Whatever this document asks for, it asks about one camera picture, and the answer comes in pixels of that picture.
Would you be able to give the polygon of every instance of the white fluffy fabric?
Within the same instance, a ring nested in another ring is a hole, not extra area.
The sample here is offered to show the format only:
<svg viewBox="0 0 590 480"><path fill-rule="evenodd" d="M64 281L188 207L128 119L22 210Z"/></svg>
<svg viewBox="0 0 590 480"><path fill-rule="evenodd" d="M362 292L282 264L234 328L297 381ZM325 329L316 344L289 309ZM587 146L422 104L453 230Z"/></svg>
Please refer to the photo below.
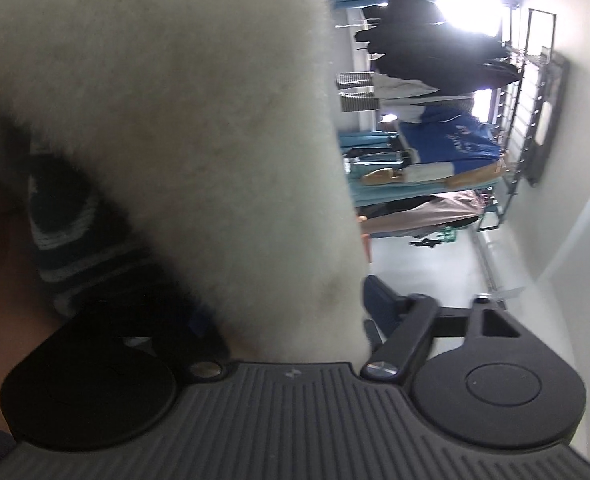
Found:
<svg viewBox="0 0 590 480"><path fill-rule="evenodd" d="M0 107L121 206L236 357L361 365L326 0L0 0Z"/></svg>

